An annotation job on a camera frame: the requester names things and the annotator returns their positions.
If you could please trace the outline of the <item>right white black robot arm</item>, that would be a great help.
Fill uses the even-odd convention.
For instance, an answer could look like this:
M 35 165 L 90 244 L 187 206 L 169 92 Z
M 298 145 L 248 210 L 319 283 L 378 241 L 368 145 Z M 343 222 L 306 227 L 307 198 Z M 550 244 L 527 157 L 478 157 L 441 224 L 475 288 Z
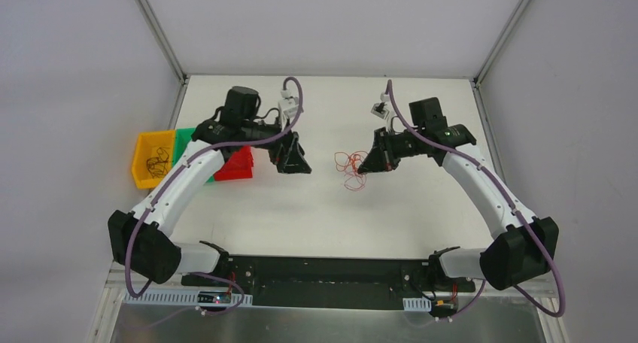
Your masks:
M 386 125 L 374 131 L 372 148 L 358 173 L 391 172 L 403 158 L 428 156 L 462 187 L 493 239 L 485 248 L 450 247 L 433 253 L 427 270 L 430 286 L 446 290 L 457 278 L 478 278 L 504 290 L 546 273 L 558 278 L 553 260 L 556 222 L 538 218 L 514 196 L 489 169 L 471 132 L 462 124 L 448 125 L 437 98 L 410 103 L 413 125 L 396 132 L 396 114 L 389 104 L 389 96 L 382 96 L 372 107 L 372 114 Z

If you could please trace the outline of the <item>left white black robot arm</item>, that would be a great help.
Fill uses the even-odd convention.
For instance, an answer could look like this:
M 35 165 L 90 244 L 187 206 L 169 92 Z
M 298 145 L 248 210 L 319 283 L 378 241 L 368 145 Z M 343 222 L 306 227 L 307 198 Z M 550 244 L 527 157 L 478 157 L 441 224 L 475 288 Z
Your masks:
M 129 211 L 115 211 L 108 219 L 114 261 L 162 284 L 176 274 L 200 272 L 211 286 L 224 284 L 229 266 L 223 250 L 206 241 L 171 240 L 179 218 L 196 192 L 243 147 L 267 150 L 280 174 L 309 174 L 311 167 L 293 125 L 303 112 L 302 93 L 281 91 L 274 123 L 258 115 L 256 90 L 232 87 L 223 106 L 194 130 L 179 160 L 151 193 Z

